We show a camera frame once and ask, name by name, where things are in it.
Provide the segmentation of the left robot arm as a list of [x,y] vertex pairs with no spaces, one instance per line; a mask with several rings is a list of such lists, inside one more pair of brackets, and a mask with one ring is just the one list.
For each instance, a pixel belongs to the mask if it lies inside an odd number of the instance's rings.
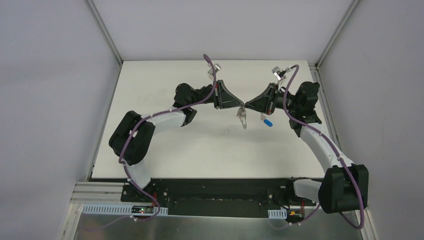
[[129,182],[136,185],[133,195],[140,202],[149,201],[153,195],[148,185],[151,174],[144,161],[153,136],[191,123],[197,114],[193,106],[197,104],[213,104],[218,110],[244,106],[244,102],[226,88],[223,80],[199,89],[181,83],[175,89],[170,109],[148,115],[130,110],[111,135],[108,145],[119,157],[118,162],[123,165]]

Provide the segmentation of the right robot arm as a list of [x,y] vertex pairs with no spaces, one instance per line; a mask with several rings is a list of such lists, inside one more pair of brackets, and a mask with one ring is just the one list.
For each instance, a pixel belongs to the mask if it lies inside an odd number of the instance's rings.
[[245,103],[245,108],[271,115],[276,109],[289,113],[289,125],[311,149],[325,175],[321,182],[296,179],[284,190],[284,200],[296,205],[303,198],[319,203],[327,214],[364,210],[368,203],[369,171],[346,157],[325,134],[315,111],[320,85],[303,82],[295,94],[278,91],[270,83],[263,93]]

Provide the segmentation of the keyring with keys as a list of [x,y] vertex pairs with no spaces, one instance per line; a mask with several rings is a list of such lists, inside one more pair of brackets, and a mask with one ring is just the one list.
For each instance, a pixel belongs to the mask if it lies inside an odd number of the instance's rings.
[[236,113],[236,117],[240,120],[242,128],[247,129],[247,111],[244,106],[241,106]]

